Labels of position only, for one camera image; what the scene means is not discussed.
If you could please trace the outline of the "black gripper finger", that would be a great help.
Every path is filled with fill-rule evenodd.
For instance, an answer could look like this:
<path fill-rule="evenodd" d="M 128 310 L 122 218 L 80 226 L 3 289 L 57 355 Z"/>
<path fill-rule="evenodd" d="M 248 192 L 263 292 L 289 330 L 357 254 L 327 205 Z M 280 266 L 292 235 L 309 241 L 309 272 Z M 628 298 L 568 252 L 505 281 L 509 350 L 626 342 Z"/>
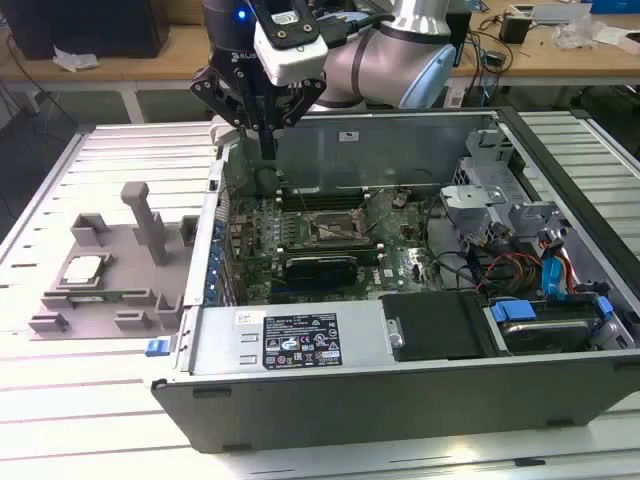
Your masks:
<path fill-rule="evenodd" d="M 326 89 L 322 79 L 267 87 L 267 159 L 276 158 L 276 131 L 293 127 Z"/>
<path fill-rule="evenodd" d="M 265 111 L 246 69 L 233 68 L 231 77 L 224 80 L 212 67 L 204 67 L 192 79 L 190 90 L 231 127 L 254 140 L 261 157 L 267 159 Z"/>

